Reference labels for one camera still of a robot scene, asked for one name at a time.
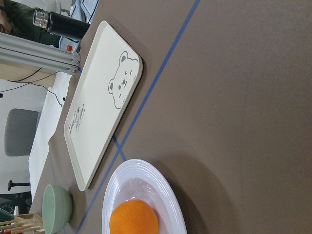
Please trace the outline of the white round plate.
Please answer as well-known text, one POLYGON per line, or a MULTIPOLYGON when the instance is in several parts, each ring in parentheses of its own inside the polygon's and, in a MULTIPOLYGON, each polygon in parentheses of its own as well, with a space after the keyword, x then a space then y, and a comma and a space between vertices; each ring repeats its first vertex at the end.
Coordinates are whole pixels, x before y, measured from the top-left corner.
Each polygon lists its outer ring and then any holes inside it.
POLYGON ((140 199, 148 203, 159 221, 160 234, 186 234, 184 217, 168 181, 152 164, 130 159, 113 172, 103 200, 102 233, 109 234, 112 212, 123 202, 140 199))

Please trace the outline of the orange fruit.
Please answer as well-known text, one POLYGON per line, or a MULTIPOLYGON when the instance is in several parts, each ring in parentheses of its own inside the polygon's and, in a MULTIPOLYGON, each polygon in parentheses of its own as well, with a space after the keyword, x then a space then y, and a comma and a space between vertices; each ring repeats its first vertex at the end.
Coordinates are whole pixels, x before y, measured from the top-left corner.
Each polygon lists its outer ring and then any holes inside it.
POLYGON ((112 212, 109 230, 112 234, 157 234, 159 221, 148 203, 140 199, 129 200, 112 212))

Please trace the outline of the cream bear tray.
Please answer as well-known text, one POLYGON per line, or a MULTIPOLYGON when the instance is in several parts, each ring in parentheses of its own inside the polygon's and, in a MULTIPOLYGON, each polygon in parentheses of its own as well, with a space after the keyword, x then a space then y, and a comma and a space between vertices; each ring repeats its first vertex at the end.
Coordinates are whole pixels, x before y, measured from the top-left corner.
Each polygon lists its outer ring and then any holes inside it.
POLYGON ((142 70, 140 55, 108 22, 102 21, 64 124, 65 142, 80 191, 91 184, 142 70))

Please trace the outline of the green bowl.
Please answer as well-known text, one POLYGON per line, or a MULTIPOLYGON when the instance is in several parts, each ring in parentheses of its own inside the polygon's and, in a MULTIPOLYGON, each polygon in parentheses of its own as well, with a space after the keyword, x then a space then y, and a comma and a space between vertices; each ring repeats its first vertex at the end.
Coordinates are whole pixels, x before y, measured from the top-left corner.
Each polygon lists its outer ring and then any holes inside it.
POLYGON ((42 201, 42 220, 46 234, 56 234, 69 222, 73 211, 70 194, 63 187, 48 184, 42 201))

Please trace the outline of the grey office chair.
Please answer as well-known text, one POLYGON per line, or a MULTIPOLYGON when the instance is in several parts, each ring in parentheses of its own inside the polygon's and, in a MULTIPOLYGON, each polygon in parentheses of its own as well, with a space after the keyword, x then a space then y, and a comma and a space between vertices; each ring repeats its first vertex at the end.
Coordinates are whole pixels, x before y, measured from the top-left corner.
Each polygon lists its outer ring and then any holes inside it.
POLYGON ((4 151, 7 156, 28 156, 31 153, 40 112, 11 109, 4 132, 4 151))

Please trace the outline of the black bottle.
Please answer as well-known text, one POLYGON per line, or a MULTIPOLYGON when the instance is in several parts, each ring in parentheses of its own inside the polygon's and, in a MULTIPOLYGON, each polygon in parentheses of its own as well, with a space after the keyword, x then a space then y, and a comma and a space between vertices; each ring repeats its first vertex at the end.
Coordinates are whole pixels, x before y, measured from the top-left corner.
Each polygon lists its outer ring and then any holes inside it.
POLYGON ((90 24, 77 19, 63 16, 55 12, 34 12, 33 24, 50 34, 67 37, 73 40, 82 40, 90 24))

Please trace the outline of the wooden drying rack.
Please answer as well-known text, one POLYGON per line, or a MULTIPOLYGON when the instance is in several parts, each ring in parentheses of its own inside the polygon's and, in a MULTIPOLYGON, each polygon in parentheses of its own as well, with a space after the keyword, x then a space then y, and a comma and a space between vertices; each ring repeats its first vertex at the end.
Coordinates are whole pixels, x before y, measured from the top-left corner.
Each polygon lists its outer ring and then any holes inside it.
POLYGON ((42 217, 38 214, 15 215, 13 220, 0 223, 4 234, 45 234, 42 217))

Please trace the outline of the aluminium frame post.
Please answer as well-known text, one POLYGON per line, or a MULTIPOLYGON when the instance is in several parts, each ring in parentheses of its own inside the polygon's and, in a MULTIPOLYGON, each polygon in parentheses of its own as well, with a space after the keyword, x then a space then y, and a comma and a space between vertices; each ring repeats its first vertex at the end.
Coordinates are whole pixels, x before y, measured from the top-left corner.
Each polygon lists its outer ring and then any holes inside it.
POLYGON ((0 59, 74 75, 81 56, 9 34, 0 34, 0 59))

